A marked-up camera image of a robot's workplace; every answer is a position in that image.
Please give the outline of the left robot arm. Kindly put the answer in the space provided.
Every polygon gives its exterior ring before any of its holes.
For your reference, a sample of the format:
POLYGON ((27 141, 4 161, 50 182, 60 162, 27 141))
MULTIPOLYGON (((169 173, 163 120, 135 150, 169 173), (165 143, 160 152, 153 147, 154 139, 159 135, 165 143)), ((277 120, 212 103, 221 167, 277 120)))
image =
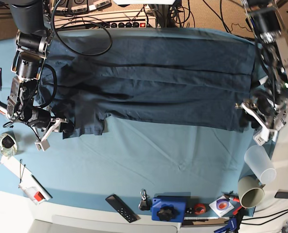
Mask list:
POLYGON ((274 129, 278 118, 287 112, 288 45, 282 34, 283 21, 273 0, 242 1, 255 36, 258 61, 266 73, 263 80, 251 83, 250 98, 236 107, 242 110, 240 126, 274 129))

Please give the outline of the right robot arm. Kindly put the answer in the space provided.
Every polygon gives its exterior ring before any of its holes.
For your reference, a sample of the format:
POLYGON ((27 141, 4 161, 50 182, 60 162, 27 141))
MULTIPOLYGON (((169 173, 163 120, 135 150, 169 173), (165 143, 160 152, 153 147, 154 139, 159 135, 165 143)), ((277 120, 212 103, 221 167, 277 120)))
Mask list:
POLYGON ((36 30, 17 34, 13 72, 19 81, 11 120, 43 128, 51 105, 57 115, 73 117, 79 134, 101 135, 105 119, 203 126, 243 131, 235 103, 249 96, 256 54, 253 44, 201 32, 200 38, 122 36, 106 30, 90 37, 50 37, 36 30), (45 95, 43 68, 51 70, 53 93, 44 105, 32 97, 45 95))

